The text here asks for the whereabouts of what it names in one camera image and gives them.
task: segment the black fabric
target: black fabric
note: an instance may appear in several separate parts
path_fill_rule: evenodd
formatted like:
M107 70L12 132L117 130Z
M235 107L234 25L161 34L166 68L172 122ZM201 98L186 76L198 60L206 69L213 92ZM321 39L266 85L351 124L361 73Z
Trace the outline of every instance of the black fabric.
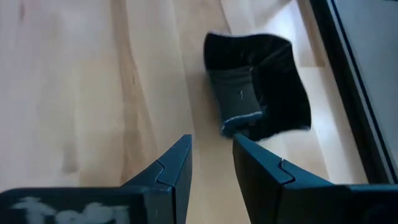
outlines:
M310 104L288 40L269 34L209 33L204 60L220 107L222 135L242 133L257 141L282 131L310 129ZM242 93L245 100L239 101ZM260 116L248 116L259 109ZM225 122L230 117L241 119Z

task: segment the wooden surface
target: wooden surface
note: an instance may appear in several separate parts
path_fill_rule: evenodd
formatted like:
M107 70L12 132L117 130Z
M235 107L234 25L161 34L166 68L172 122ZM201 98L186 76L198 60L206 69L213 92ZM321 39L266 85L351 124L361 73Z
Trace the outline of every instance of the wooden surface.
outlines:
M194 134L187 223L249 223L203 66L208 31L291 40L313 128L259 144L366 182L308 1L0 0L0 190L118 186Z

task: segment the black device edge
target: black device edge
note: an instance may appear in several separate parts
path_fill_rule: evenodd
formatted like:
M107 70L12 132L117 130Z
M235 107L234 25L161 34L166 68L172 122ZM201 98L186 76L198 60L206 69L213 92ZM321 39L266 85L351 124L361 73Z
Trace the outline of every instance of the black device edge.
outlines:
M397 174L333 0L310 0L370 184L397 184Z

